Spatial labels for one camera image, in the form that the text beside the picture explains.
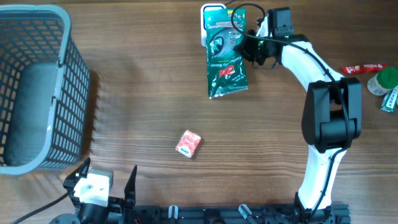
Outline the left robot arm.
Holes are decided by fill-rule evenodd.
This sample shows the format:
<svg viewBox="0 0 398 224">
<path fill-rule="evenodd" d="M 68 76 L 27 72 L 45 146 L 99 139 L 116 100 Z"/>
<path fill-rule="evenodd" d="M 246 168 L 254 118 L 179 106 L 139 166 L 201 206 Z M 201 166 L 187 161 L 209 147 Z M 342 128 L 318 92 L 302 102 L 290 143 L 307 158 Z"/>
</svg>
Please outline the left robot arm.
<svg viewBox="0 0 398 224">
<path fill-rule="evenodd" d="M 124 197 L 110 196 L 114 173 L 108 170 L 90 168 L 87 158 L 64 180 L 63 187 L 67 197 L 75 207 L 75 213 L 56 216 L 53 224 L 96 224 L 96 223 L 132 223 L 140 224 L 142 218 L 135 211 L 136 175 L 134 166 L 124 188 Z"/>
</svg>

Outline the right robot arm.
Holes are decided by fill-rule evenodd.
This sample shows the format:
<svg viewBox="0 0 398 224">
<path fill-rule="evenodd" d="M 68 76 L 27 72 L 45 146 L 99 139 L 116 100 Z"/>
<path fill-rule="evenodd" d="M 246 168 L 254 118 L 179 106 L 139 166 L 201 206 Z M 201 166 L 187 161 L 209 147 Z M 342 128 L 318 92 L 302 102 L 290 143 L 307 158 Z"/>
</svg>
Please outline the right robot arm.
<svg viewBox="0 0 398 224">
<path fill-rule="evenodd" d="M 331 191 L 342 158 L 361 134 L 359 80 L 334 71 L 304 35 L 294 33 L 287 7 L 262 12 L 257 31 L 244 35 L 243 52 L 259 65 L 274 57 L 306 90 L 301 127 L 308 160 L 292 204 L 266 205 L 259 217 L 245 204 L 239 212 L 249 223 L 350 223 L 349 207 L 332 203 Z"/>
</svg>

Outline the green white candy bar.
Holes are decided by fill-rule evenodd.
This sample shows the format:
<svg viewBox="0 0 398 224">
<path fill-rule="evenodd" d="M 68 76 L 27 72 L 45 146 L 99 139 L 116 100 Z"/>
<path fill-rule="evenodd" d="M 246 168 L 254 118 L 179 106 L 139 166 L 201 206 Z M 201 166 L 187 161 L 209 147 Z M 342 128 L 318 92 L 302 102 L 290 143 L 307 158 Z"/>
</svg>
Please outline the green white candy bar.
<svg viewBox="0 0 398 224">
<path fill-rule="evenodd" d="M 396 103 L 397 103 L 397 87 L 395 87 L 385 95 L 382 101 L 381 110 L 388 113 L 392 113 L 395 110 Z"/>
</svg>

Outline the green lid plastic jar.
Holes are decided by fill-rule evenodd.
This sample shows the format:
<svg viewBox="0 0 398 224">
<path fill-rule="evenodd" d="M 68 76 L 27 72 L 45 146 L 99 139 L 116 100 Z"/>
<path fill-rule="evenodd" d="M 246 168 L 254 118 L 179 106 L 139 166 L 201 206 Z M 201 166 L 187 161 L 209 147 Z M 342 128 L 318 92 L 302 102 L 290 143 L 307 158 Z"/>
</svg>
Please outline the green lid plastic jar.
<svg viewBox="0 0 398 224">
<path fill-rule="evenodd" d="M 397 86 L 397 69 L 388 67 L 379 71 L 367 84 L 370 93 L 382 96 Z"/>
</svg>

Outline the green 3M gloves package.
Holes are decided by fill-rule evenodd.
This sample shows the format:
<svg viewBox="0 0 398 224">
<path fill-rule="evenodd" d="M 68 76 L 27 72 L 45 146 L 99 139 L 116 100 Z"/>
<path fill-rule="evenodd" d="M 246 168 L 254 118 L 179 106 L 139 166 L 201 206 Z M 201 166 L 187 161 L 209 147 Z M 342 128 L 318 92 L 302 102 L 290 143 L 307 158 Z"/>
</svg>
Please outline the green 3M gloves package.
<svg viewBox="0 0 398 224">
<path fill-rule="evenodd" d="M 246 31 L 245 9 L 203 13 L 208 96 L 217 98 L 248 89 L 244 57 L 237 46 Z"/>
</svg>

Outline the red Nestle stick sachet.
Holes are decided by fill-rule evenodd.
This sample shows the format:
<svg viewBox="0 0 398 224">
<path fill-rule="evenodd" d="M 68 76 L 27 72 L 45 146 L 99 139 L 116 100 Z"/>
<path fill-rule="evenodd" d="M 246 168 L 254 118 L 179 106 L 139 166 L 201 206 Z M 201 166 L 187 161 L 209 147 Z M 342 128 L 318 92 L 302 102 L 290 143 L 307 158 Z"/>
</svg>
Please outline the red Nestle stick sachet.
<svg viewBox="0 0 398 224">
<path fill-rule="evenodd" d="M 387 65 L 383 63 L 369 63 L 364 65 L 343 67 L 342 71 L 344 74 L 357 75 L 363 73 L 378 72 L 385 68 L 387 68 Z"/>
</svg>

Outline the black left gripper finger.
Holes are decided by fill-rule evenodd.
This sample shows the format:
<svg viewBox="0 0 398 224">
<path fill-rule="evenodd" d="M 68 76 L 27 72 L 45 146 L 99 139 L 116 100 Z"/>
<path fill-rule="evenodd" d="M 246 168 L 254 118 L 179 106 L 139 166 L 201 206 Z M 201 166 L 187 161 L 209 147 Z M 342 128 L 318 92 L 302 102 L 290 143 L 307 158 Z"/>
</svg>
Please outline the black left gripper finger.
<svg viewBox="0 0 398 224">
<path fill-rule="evenodd" d="M 64 182 L 63 182 L 63 187 L 66 190 L 73 190 L 74 187 L 76 186 L 77 182 L 82 178 L 86 178 L 89 167 L 90 167 L 90 162 L 91 159 L 88 157 L 84 160 L 84 162 L 77 168 L 75 169 L 71 174 L 69 174 Z"/>
<path fill-rule="evenodd" d="M 134 166 L 124 188 L 124 204 L 127 208 L 134 208 L 136 204 L 136 175 L 137 166 Z"/>
</svg>

